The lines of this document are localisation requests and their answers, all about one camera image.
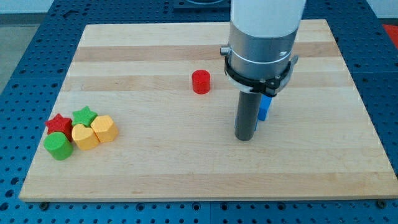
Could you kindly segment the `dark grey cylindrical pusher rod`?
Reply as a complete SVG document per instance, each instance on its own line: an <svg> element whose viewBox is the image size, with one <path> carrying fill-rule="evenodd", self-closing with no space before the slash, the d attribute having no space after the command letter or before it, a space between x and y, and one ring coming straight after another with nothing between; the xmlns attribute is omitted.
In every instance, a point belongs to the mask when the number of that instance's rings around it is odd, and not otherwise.
<svg viewBox="0 0 398 224"><path fill-rule="evenodd" d="M261 98L260 93L239 92L234 134L241 141L249 141L254 135Z"/></svg>

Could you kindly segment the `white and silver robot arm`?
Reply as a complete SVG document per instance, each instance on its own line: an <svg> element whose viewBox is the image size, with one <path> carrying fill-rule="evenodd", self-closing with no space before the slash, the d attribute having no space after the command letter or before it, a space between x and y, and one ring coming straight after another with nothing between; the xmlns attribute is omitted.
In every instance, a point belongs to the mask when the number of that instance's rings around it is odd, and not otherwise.
<svg viewBox="0 0 398 224"><path fill-rule="evenodd" d="M261 98L275 97L290 81L292 55L306 0L231 1L229 37L220 48L224 72L239 90L234 134L252 139Z"/></svg>

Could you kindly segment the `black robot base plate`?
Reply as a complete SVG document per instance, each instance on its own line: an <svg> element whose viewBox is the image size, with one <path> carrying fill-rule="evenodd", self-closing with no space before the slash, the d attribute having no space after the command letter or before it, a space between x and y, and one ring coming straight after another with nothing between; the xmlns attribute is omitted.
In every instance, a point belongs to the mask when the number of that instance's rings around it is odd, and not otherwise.
<svg viewBox="0 0 398 224"><path fill-rule="evenodd" d="M172 3L175 11L227 9L231 0L172 0Z"/></svg>

